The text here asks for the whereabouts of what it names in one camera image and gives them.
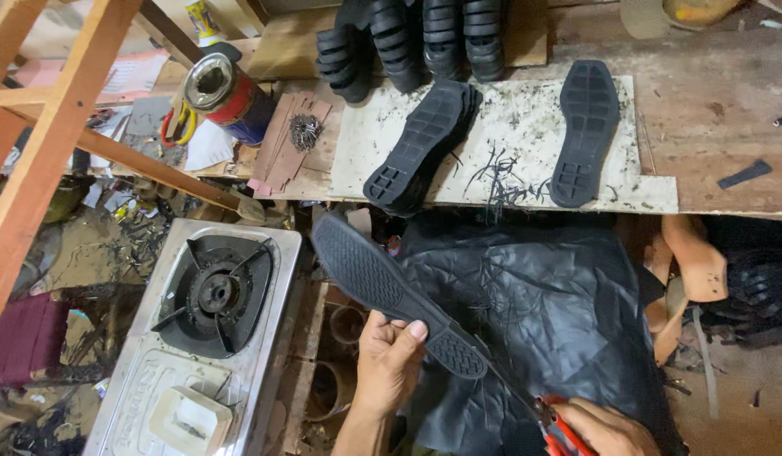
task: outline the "gas stove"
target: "gas stove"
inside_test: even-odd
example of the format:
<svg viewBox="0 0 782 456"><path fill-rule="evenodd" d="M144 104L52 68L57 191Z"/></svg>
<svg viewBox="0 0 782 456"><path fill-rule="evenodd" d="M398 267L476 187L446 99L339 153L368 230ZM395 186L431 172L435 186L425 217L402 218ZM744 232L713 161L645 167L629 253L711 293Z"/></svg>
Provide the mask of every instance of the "gas stove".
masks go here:
<svg viewBox="0 0 782 456"><path fill-rule="evenodd" d="M148 429L175 385L233 411L215 456L261 454L303 288L300 252L294 231L174 220L83 455L179 454Z"/></svg>

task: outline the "human hand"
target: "human hand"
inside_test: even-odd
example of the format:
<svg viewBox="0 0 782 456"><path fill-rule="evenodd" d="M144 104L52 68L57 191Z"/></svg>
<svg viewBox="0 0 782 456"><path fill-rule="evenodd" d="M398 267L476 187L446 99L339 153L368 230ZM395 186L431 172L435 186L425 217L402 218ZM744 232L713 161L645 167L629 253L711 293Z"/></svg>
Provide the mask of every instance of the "human hand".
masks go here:
<svg viewBox="0 0 782 456"><path fill-rule="evenodd" d="M603 456L661 456L653 436L613 407L574 398L552 406L592 449Z"/></svg>
<svg viewBox="0 0 782 456"><path fill-rule="evenodd" d="M383 419L396 412L416 388L427 326L385 318L372 310L360 336L357 391L349 414Z"/></svg>

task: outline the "red pliers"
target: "red pliers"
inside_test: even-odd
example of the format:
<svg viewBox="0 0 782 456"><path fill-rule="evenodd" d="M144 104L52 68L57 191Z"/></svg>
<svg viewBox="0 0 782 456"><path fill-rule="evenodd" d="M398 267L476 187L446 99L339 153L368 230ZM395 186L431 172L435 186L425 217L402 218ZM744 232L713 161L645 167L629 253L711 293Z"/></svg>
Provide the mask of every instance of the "red pliers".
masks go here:
<svg viewBox="0 0 782 456"><path fill-rule="evenodd" d="M523 388L516 388L514 384L508 380L509 376L507 372L498 365L493 363L489 364L490 370L495 373L500 379L501 383L512 393L512 396L518 398L523 402L526 407L532 411L534 418L540 426L540 432L543 434L543 438L546 439L548 454L550 456L574 456L568 446L562 438L550 431L551 425L555 425L569 442L577 449L578 454L581 456L597 456L596 451L593 451L588 444L582 440L577 433L571 429L568 424L563 421L562 418L551 408L551 404L559 404L567 402L566 399L562 399L558 396L542 396L535 398L529 394Z"/></svg>

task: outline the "black plastic sheet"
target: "black plastic sheet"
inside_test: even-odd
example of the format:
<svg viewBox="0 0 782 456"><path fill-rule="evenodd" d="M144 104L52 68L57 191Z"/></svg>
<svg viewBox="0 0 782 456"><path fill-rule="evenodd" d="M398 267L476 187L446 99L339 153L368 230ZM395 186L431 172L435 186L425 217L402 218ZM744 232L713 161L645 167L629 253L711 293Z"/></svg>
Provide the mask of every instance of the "black plastic sheet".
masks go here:
<svg viewBox="0 0 782 456"><path fill-rule="evenodd" d="M398 260L406 277L477 334L532 395L588 398L643 423L683 454L639 305L636 272L612 231L474 228L425 212ZM526 408L490 373L426 362L407 410L416 443L458 454L543 454Z"/></svg>

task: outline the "black strip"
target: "black strip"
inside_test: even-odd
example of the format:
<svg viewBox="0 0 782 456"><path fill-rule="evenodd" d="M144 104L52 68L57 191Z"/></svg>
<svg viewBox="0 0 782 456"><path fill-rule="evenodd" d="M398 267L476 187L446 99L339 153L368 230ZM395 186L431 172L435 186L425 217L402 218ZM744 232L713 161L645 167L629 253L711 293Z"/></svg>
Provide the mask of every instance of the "black strip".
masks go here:
<svg viewBox="0 0 782 456"><path fill-rule="evenodd" d="M718 181L718 185L721 189L726 190L729 187L734 187L738 183L745 182L747 180L755 179L760 176L764 176L773 171L771 165L766 163L765 160L758 158L754 160L751 166L742 170L739 173L732 174Z"/></svg>

